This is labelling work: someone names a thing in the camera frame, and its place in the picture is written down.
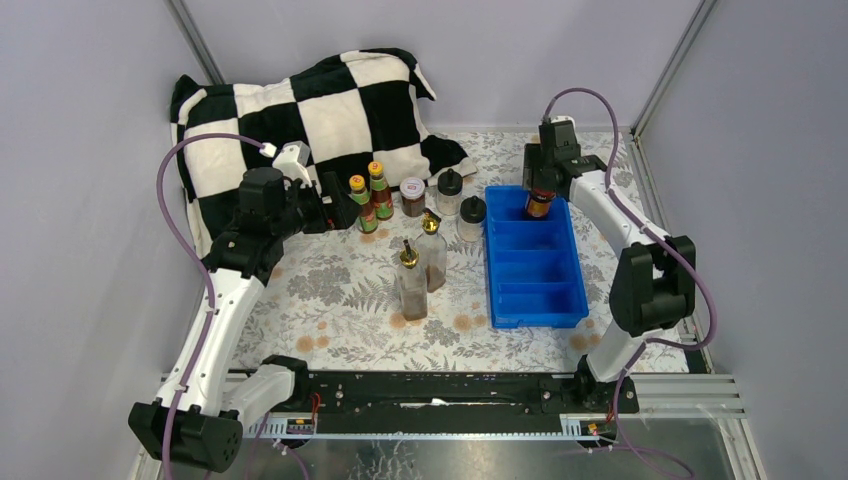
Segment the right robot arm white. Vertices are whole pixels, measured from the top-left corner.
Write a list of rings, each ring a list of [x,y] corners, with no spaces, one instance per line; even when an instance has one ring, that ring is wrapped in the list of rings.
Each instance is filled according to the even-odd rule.
[[[609,293],[612,322],[579,361],[573,386],[577,405],[597,412],[612,400],[616,381],[640,347],[693,312],[694,244],[651,231],[650,221],[613,183],[610,167],[583,154],[568,116],[543,120],[537,141],[526,144],[522,185],[526,217],[547,217],[561,198],[592,221],[618,258]]]

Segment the black lid shaker jar front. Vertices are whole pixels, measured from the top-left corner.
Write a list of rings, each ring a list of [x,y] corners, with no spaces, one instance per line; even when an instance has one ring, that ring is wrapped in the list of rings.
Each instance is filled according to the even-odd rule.
[[[476,242],[483,235],[487,206],[479,196],[465,198],[459,209],[457,231],[466,242]]]

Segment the red lid chili sauce jar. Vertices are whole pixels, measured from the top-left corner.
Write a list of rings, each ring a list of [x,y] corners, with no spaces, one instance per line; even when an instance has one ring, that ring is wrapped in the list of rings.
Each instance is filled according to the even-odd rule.
[[[555,199],[555,192],[538,188],[530,190],[524,207],[525,217],[530,220],[547,218]]]

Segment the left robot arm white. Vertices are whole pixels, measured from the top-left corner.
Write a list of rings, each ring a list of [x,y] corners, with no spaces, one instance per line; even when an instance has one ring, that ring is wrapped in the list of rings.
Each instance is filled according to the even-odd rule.
[[[164,468],[224,472],[246,428],[273,407],[309,401],[306,364],[273,356],[231,392],[224,384],[241,332],[284,255],[285,241],[353,226],[359,206],[333,173],[307,183],[276,168],[247,171],[231,220],[201,257],[206,294],[172,372],[154,401],[135,403],[128,425]]]

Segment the blue plastic divided bin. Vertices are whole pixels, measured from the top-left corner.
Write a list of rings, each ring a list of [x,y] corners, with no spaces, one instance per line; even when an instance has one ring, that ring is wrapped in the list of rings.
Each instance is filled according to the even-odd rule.
[[[542,219],[526,216],[527,191],[488,186],[484,244],[491,325],[573,329],[589,314],[571,214],[556,198]]]

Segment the white lid brown sauce jar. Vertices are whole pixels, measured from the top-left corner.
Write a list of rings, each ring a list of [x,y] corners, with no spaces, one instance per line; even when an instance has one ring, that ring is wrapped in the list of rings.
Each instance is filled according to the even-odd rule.
[[[408,217],[418,217],[426,207],[426,184],[420,178],[408,177],[399,185],[401,208]]]

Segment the black lid shaker jar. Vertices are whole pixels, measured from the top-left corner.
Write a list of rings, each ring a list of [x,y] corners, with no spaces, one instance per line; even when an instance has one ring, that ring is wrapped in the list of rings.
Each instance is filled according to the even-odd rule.
[[[463,177],[454,169],[449,168],[438,176],[436,206],[442,215],[459,212],[462,189]]]
[[[476,242],[483,235],[487,206],[479,196],[465,198],[459,209],[457,231],[466,242]]]

